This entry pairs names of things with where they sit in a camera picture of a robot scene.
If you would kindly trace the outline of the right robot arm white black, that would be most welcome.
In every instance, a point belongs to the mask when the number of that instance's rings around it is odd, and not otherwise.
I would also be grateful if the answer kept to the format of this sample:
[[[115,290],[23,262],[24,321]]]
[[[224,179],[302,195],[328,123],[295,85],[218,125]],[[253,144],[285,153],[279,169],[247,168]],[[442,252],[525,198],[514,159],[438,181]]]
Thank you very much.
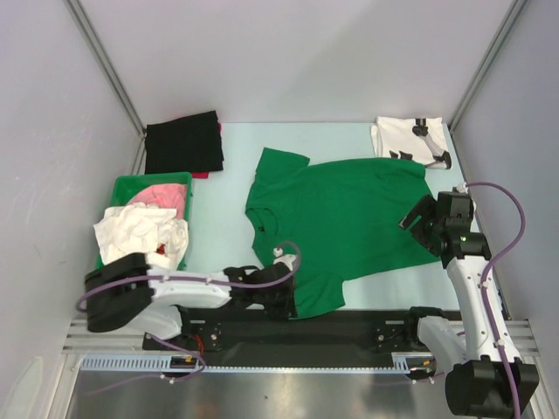
[[[535,393],[537,367],[525,363],[502,316],[486,237],[472,229],[473,199],[453,190],[423,196],[400,227],[440,259],[457,295],[464,332],[431,307],[414,307],[404,343],[431,351],[456,416],[519,418]]]

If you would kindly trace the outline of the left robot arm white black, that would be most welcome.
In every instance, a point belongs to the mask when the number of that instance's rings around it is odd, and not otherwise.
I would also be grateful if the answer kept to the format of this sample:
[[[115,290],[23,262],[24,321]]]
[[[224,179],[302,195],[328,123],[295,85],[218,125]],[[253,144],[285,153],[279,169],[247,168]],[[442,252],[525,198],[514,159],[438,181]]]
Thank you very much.
[[[279,248],[267,267],[227,267],[213,274],[167,271],[150,264],[145,254],[132,253],[87,274],[76,308],[85,314],[91,333],[129,326],[181,349],[193,338],[191,311],[255,309],[269,319],[295,317],[299,268],[300,254]]]

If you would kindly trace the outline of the green t shirt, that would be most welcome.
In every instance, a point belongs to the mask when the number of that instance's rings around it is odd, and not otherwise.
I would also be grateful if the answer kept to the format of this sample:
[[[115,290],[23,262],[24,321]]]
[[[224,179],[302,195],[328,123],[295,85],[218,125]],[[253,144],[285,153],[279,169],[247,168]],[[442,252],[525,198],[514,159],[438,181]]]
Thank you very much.
[[[344,306],[346,281],[436,262],[399,226],[430,192],[424,167],[414,161],[311,164],[304,155],[265,148],[245,204],[252,248],[268,265],[280,243],[298,247],[293,317],[330,313]]]

